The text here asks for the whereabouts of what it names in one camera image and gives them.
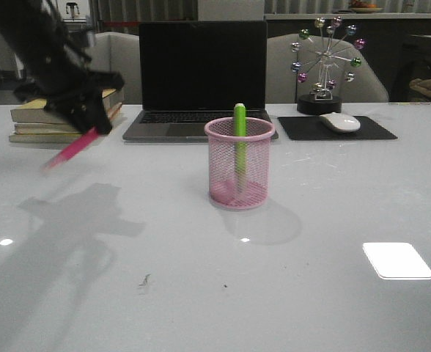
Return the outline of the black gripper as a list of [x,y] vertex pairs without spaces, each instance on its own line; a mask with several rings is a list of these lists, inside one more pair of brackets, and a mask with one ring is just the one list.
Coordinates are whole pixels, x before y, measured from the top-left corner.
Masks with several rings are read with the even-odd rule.
[[56,104],[56,112],[78,132],[92,128],[99,134],[111,132],[102,92],[124,87],[120,73],[90,70],[68,60],[38,60],[27,68],[32,80],[14,90],[17,99],[44,98],[50,105]]

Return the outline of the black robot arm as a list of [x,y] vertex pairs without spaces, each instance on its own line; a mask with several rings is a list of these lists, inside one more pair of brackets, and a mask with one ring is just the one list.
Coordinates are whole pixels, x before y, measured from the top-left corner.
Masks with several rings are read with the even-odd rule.
[[0,1],[0,35],[27,69],[32,82],[15,90],[20,100],[44,98],[45,108],[77,131],[108,134],[105,89],[121,89],[118,72],[89,67],[92,58],[69,34],[54,9],[33,1]]

